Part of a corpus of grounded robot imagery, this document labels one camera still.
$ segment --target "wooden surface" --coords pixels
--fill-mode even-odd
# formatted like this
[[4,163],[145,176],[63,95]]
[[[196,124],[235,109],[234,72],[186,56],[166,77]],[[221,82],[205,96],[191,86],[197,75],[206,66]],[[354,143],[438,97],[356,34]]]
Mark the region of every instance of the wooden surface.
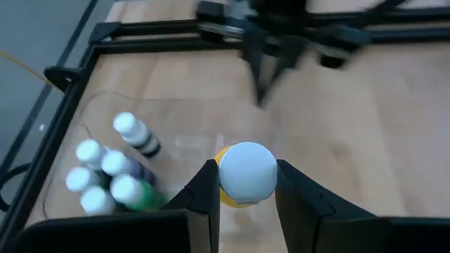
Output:
[[[352,11],[371,3],[318,0],[311,9]],[[436,0],[411,5],[443,4]],[[191,6],[187,0],[117,2],[107,21],[186,19],[192,17]],[[270,127],[258,131],[270,132],[273,138],[261,140],[278,158],[347,200],[377,215],[448,217],[449,59],[448,44],[371,46],[347,70],[336,71],[318,66],[310,53],[297,71],[283,77],[264,112],[247,108],[244,113],[270,121]],[[77,196],[64,186],[67,171],[77,163],[76,143],[88,135],[80,122],[110,126],[113,112],[120,110],[155,115],[151,105],[156,102],[149,99],[162,98],[185,107],[174,114],[177,117],[201,101],[211,105],[212,99],[220,105],[228,101],[230,108],[224,110],[230,112],[252,101],[249,77],[235,51],[101,56],[29,224],[45,219],[44,200],[49,219],[82,215]],[[174,99],[197,104],[184,106]],[[232,125],[242,127],[242,133],[250,128]],[[92,127],[106,145],[120,145],[118,136],[107,139],[99,126]],[[170,178],[179,171],[159,173]],[[273,196],[249,209],[222,206],[221,211],[222,252],[285,251]]]

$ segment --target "clear plastic tray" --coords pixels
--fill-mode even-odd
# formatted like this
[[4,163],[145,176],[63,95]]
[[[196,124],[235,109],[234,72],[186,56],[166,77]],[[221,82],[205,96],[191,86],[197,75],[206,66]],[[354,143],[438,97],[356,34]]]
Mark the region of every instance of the clear plastic tray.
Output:
[[[113,129],[115,115],[124,111],[142,119],[160,139],[163,152],[158,158],[142,157]],[[55,180],[43,200],[47,219],[86,215],[79,196],[67,190],[64,179],[79,164],[75,157],[77,144],[88,137],[138,158],[160,178],[168,198],[175,196],[206,160],[228,145],[254,141],[270,150],[274,147],[269,113],[230,100],[137,101],[107,91],[90,98],[73,121],[53,164]],[[274,196],[245,209],[221,204],[220,247],[247,252],[285,249]]]

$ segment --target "gray floor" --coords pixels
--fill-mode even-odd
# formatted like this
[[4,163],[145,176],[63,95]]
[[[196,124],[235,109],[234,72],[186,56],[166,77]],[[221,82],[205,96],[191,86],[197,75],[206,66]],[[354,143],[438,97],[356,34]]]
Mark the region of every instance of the gray floor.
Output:
[[[115,0],[98,0],[66,66],[78,64],[87,39],[104,21]],[[5,51],[42,73],[55,65],[90,0],[0,0],[0,51]],[[0,58],[0,161],[18,135],[44,84],[18,66]],[[28,133],[11,168],[30,162],[62,98],[53,89]],[[10,202],[22,176],[8,182],[1,194]]]

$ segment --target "black metal frame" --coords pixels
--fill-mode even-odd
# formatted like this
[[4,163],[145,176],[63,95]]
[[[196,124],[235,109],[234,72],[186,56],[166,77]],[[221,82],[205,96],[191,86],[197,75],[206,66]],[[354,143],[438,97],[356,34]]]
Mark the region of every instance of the black metal frame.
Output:
[[[323,26],[353,18],[359,13],[324,13],[314,14],[307,21],[310,27]],[[450,8],[426,8],[416,10],[398,10],[389,13],[382,24],[441,22],[450,20]],[[37,200],[47,174],[70,121],[77,109],[78,103],[87,86],[99,56],[116,53],[149,53],[161,51],[204,51],[238,49],[239,42],[225,42],[212,44],[200,37],[172,38],[172,39],[133,39],[133,40],[104,40],[129,35],[161,35],[196,33],[196,20],[140,22],[122,24],[119,22],[99,23],[94,29],[90,44],[77,69],[50,67],[45,75],[52,82],[57,83],[64,90],[65,95],[58,107],[49,130],[41,143],[36,157],[33,159],[18,194],[16,195],[9,213],[0,231],[0,250],[4,248],[14,235],[23,229],[30,212]],[[374,44],[417,43],[450,41],[450,28],[425,28],[413,30],[374,30],[371,32]]]

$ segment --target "white bottle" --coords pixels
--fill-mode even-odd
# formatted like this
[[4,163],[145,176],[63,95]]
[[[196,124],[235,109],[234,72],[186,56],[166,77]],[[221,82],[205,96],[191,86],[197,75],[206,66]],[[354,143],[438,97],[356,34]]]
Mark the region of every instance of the white bottle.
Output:
[[80,204],[87,214],[113,214],[117,203],[112,195],[100,186],[87,188],[80,199]]
[[277,173],[276,158],[258,143],[232,146],[219,163],[221,189],[239,205],[254,205],[270,197]]
[[156,185],[156,175],[145,168],[138,160],[127,157],[118,150],[110,150],[101,162],[102,170],[110,175],[130,174],[135,179],[142,179],[152,186]]
[[148,158],[156,156],[161,150],[158,138],[130,112],[122,112],[114,118],[114,129],[126,143]]
[[103,182],[94,171],[84,167],[75,167],[66,176],[65,184],[71,192],[80,193],[90,186],[103,185]]
[[100,145],[94,139],[86,139],[78,144],[77,158],[82,163],[94,170],[101,169],[101,161],[106,154],[106,147]]
[[110,190],[117,202],[133,211],[158,210],[165,203],[164,196],[150,184],[128,174],[116,176]]

